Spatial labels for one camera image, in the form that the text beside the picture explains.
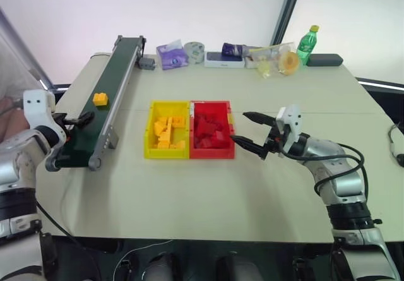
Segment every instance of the tissue box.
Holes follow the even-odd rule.
[[[188,65],[188,55],[182,48],[170,49],[170,44],[157,47],[157,59],[162,69],[181,68]]]

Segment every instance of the purple package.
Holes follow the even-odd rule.
[[[162,64],[162,69],[181,68],[188,65],[188,55],[183,48],[165,52],[166,46],[157,47],[157,56]]]

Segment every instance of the white cord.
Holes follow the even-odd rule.
[[[115,268],[114,268],[114,274],[112,275],[112,281],[115,281],[115,273],[116,273],[116,270],[118,269],[119,264],[121,264],[122,260],[123,260],[124,258],[126,258],[127,255],[129,255],[130,253],[133,253],[134,251],[139,251],[139,250],[141,250],[141,249],[151,248],[151,247],[157,246],[157,245],[167,244],[167,243],[170,243],[170,242],[172,242],[172,241],[174,241],[174,240],[168,240],[168,241],[161,242],[161,243],[155,243],[155,244],[143,246],[142,248],[135,248],[135,249],[132,249],[131,251],[128,251],[128,252],[118,261],[118,263],[116,263],[116,266],[115,266]]]

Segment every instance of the green conveyor belt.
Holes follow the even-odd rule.
[[[73,128],[71,139],[57,154],[54,161],[55,167],[88,167],[88,160],[94,152],[121,81],[137,46],[141,48],[141,45],[142,38],[121,38],[118,41],[113,55],[111,55],[104,72],[93,92],[88,96],[87,103],[82,110],[82,113],[93,111],[95,113],[94,120],[83,129]],[[108,106],[97,108],[92,101],[94,93],[106,93],[109,98]]]

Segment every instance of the clear plastic bag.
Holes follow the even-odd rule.
[[[252,60],[263,78],[268,78],[278,73],[291,75],[299,68],[296,46],[293,42],[250,49]]]

